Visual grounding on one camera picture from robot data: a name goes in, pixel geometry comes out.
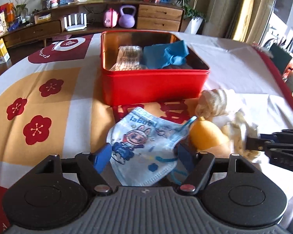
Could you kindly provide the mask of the white tulle mesh fabric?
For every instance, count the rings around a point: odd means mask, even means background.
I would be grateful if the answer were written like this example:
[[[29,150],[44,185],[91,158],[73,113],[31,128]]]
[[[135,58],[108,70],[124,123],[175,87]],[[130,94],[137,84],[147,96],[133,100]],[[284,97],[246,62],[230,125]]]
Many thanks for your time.
[[[258,125],[253,123],[251,116],[239,110],[235,113],[234,119],[226,123],[221,131],[233,143],[234,153],[238,153],[251,163],[260,164],[261,152],[257,150],[248,150],[246,148],[247,137],[258,138]]]

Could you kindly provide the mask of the yellow rubber duck toy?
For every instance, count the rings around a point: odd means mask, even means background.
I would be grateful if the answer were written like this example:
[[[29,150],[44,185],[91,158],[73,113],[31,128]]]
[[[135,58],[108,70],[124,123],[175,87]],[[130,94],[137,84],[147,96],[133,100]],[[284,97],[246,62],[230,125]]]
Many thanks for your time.
[[[190,126],[189,140],[196,151],[205,151],[229,143],[228,136],[204,117],[198,117]]]

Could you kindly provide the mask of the cartoon print face mask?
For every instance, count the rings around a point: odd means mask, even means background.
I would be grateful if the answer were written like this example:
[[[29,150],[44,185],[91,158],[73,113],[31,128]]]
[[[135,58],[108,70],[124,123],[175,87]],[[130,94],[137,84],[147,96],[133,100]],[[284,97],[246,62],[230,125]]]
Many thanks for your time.
[[[187,138],[191,117],[177,124],[136,107],[108,132],[110,163],[123,186],[152,186],[177,166],[175,146]]]

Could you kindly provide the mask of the cream knitted cloth roll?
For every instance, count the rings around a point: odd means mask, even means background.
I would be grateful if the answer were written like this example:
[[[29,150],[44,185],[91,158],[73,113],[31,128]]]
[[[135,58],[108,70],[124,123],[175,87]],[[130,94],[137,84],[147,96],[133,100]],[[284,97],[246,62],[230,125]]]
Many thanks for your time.
[[[204,90],[198,98],[195,109],[197,117],[211,119],[213,117],[227,115],[227,93],[222,89]]]

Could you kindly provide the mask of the blue rubber glove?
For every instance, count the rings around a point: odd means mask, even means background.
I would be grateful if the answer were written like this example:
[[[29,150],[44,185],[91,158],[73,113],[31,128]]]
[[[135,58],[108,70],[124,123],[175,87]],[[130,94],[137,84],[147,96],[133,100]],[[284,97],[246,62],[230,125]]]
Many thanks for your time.
[[[185,41],[168,44],[154,44],[143,48],[142,64],[148,69],[162,69],[166,66],[181,66],[186,63],[189,49]]]

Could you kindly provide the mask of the orange plastic stool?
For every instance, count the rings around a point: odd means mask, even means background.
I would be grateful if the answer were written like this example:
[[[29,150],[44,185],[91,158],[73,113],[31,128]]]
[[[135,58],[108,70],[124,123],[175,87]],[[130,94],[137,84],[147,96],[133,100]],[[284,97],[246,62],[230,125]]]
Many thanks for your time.
[[[287,67],[285,68],[283,72],[283,78],[287,78],[291,71],[293,71],[293,58],[290,60]]]

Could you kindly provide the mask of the dark green storage bin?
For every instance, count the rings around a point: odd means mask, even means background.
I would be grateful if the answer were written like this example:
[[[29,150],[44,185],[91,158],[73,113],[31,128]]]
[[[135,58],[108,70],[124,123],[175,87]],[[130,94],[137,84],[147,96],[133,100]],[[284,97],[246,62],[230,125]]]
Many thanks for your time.
[[[269,51],[272,53],[272,62],[279,70],[280,74],[284,74],[289,62],[292,60],[292,56],[281,48],[276,43],[273,43]]]

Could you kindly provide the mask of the white plant pot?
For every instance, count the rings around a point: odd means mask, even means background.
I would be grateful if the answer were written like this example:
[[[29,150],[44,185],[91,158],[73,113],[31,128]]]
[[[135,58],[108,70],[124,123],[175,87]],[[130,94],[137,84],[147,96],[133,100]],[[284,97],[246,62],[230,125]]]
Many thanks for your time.
[[[195,18],[195,19],[191,19],[185,29],[185,33],[186,34],[197,34],[202,22],[204,21],[203,18],[199,17],[199,18]]]

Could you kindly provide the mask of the white wifi router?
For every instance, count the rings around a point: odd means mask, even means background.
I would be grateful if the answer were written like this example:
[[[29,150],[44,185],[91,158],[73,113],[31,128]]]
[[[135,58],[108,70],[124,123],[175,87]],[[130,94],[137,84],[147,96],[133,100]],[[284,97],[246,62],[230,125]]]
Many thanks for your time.
[[[64,29],[67,32],[84,30],[87,28],[87,14],[69,14],[63,18]]]

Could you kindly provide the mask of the purple kettlebell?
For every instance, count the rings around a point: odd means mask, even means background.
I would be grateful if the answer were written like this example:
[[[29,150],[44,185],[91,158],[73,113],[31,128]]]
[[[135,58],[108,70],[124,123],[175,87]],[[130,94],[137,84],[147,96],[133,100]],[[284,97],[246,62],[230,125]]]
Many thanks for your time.
[[[132,14],[124,13],[124,9],[131,9]],[[136,14],[136,7],[133,5],[123,5],[120,7],[120,18],[118,24],[122,28],[133,28],[135,25],[134,16]]]

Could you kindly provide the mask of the yellow curtain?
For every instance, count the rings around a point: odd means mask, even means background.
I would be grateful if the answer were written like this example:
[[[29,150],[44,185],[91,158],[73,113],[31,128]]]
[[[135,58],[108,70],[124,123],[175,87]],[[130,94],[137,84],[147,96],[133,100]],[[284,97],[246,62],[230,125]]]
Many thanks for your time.
[[[238,0],[227,38],[248,44],[260,43],[276,0]]]

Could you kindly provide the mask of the pink small suitcase toy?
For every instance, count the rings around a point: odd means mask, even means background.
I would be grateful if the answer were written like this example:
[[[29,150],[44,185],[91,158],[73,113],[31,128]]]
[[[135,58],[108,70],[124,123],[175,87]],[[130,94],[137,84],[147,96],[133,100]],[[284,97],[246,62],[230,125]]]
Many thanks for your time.
[[[112,8],[109,8],[104,13],[103,24],[105,27],[113,28],[117,25],[118,21],[118,12]]]

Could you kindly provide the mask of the wooden tv cabinet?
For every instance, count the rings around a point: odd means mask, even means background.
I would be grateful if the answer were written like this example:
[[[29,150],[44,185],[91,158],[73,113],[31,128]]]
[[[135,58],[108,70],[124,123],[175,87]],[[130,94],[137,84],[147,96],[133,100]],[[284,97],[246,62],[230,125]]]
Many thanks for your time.
[[[179,32],[181,29],[184,10],[176,5],[135,0],[100,0],[60,5],[37,12],[36,16],[50,15],[50,18],[43,23],[18,27],[16,30],[4,34],[2,39],[6,47],[11,48],[34,41],[46,41],[54,36],[85,35],[108,31],[111,28],[104,26],[104,13],[109,9],[120,13],[120,8],[125,5],[136,8],[134,29],[175,32]],[[64,18],[70,15],[71,20],[67,22],[74,24],[75,19],[81,20],[81,14],[87,16],[87,27],[72,32],[66,31]]]

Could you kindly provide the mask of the white standing air conditioner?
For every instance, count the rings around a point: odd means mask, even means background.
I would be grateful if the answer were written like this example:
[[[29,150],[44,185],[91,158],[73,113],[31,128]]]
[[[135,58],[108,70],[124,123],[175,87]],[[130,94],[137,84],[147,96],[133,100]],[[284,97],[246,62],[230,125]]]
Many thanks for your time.
[[[203,35],[224,37],[233,0],[210,0]]]

